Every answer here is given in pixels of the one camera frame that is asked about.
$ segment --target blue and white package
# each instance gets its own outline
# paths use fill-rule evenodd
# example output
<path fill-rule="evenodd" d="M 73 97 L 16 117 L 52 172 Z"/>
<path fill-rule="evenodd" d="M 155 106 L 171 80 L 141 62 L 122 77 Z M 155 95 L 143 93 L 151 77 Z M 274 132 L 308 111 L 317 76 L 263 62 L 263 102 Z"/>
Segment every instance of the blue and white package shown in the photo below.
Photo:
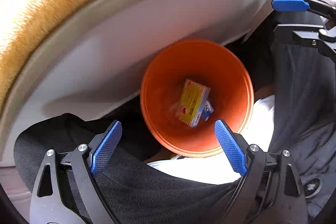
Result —
<path fill-rule="evenodd" d="M 210 104 L 209 100 L 206 100 L 203 111 L 202 111 L 202 118 L 207 121 L 213 112 L 214 112 L 214 109 L 212 105 Z"/>

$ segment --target metal screw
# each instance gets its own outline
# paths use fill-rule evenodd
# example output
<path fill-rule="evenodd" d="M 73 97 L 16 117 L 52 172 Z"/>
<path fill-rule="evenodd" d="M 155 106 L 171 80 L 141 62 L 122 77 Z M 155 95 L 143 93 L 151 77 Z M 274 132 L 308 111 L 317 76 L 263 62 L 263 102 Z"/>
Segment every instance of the metal screw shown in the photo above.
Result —
<path fill-rule="evenodd" d="M 320 29 L 319 30 L 320 34 L 327 35 L 328 32 L 325 29 Z"/>
<path fill-rule="evenodd" d="M 83 152 L 83 151 L 85 151 L 87 149 L 87 145 L 86 144 L 81 144 L 79 147 L 78 147 L 78 150 L 79 151 L 81 151 L 81 152 Z"/>
<path fill-rule="evenodd" d="M 47 151 L 47 156 L 48 156 L 48 157 L 52 156 L 53 154 L 54 154 L 54 150 L 53 150 L 53 149 L 49 149 L 49 150 Z"/>
<path fill-rule="evenodd" d="M 254 152 L 259 151 L 259 147 L 258 147 L 257 145 L 255 145 L 255 144 L 250 145 L 250 148 L 251 148 L 251 150 L 254 151 Z"/>
<path fill-rule="evenodd" d="M 282 153 L 285 157 L 289 157 L 291 155 L 288 150 L 284 150 Z"/>

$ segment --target black pants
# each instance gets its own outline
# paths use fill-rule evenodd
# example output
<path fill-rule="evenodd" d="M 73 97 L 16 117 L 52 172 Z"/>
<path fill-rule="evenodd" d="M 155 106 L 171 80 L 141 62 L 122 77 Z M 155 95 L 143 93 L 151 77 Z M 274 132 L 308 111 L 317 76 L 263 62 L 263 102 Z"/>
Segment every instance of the black pants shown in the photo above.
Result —
<path fill-rule="evenodd" d="M 321 24 L 319 17 L 309 13 L 277 14 L 274 20 Z M 325 186 L 308 200 L 308 212 L 314 217 L 336 186 L 335 66 L 312 48 L 273 44 L 271 49 L 276 98 L 269 152 L 288 149 L 303 181 L 317 176 L 322 179 Z M 32 190 L 48 149 L 58 153 L 72 151 L 78 144 L 89 143 L 95 134 L 104 132 L 115 118 L 120 120 L 115 114 L 84 122 L 72 114 L 64 114 L 25 130 L 16 141 L 14 158 L 27 187 Z M 125 119 L 123 133 L 142 132 L 143 126 L 137 122 L 130 117 Z M 130 143 L 131 140 L 120 143 L 104 173 L 96 177 L 122 223 L 195 223 L 197 219 L 210 218 L 213 215 L 210 208 L 217 208 L 219 203 L 218 209 L 222 210 L 237 186 L 236 182 L 209 185 L 164 174 L 139 160 L 141 157 L 132 152 Z M 68 178 L 79 212 L 88 217 L 71 173 Z"/>

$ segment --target orange bucket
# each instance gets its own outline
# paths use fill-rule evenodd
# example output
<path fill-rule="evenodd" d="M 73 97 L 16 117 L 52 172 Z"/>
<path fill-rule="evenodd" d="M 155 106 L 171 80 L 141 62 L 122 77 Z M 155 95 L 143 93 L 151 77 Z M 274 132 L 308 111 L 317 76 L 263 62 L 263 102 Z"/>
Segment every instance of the orange bucket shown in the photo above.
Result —
<path fill-rule="evenodd" d="M 209 88 L 214 113 L 191 128 L 178 120 L 172 107 L 186 79 Z M 187 157 L 209 157 L 223 150 L 214 124 L 224 119 L 241 133 L 252 115 L 253 87 L 242 62 L 214 42 L 191 39 L 163 49 L 146 69 L 141 84 L 141 110 L 153 136 L 170 151 Z"/>

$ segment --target white cloth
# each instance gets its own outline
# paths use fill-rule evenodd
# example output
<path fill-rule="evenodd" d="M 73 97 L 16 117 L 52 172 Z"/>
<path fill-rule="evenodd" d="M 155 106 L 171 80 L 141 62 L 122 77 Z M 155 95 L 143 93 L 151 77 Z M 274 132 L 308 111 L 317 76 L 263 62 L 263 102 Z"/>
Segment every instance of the white cloth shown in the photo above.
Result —
<path fill-rule="evenodd" d="M 258 100 L 248 127 L 241 133 L 248 144 L 256 144 L 267 151 L 274 129 L 274 95 Z M 211 184 L 223 184 L 237 180 L 240 175 L 232 170 L 225 155 L 220 153 L 208 158 L 184 158 L 160 160 L 148 165 L 169 175 Z"/>

